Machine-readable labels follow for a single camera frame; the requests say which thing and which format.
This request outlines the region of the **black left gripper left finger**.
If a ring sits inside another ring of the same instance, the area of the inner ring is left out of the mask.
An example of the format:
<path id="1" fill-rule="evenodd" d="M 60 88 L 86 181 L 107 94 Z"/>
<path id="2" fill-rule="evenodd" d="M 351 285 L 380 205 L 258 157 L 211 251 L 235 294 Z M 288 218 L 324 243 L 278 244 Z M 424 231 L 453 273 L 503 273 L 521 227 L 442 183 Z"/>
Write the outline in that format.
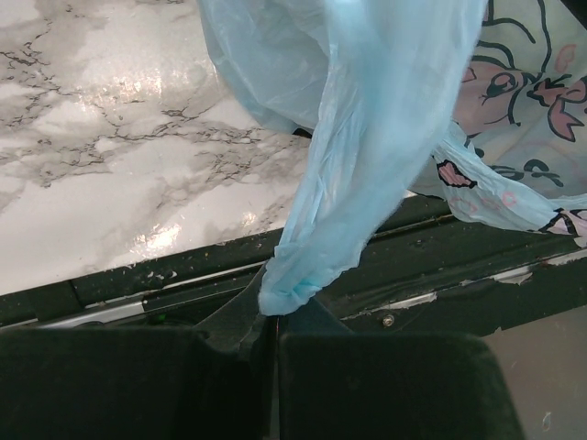
<path id="1" fill-rule="evenodd" d="M 271 331 L 260 279 L 193 326 L 30 328 L 1 335 L 4 439 L 261 439 Z"/>

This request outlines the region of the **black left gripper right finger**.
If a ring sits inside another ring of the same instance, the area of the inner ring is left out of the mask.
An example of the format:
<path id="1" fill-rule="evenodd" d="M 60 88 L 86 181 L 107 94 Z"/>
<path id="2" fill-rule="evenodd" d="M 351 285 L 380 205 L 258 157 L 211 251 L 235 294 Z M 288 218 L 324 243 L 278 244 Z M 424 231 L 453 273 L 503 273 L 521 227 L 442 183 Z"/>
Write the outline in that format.
<path id="1" fill-rule="evenodd" d="M 278 321 L 282 439 L 522 439 L 478 337 L 355 333 L 317 300 Z"/>

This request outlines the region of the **blue printed plastic bag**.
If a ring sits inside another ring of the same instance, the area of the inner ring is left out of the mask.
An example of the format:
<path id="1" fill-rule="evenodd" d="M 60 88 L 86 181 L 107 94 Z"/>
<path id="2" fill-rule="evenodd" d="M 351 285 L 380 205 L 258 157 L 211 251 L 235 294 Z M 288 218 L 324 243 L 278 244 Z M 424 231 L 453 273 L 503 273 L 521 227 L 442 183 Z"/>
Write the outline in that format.
<path id="1" fill-rule="evenodd" d="M 266 267 L 285 315 L 355 268 L 406 192 L 461 221 L 586 233 L 583 1 L 202 1 L 209 56 L 264 127 L 311 133 Z"/>

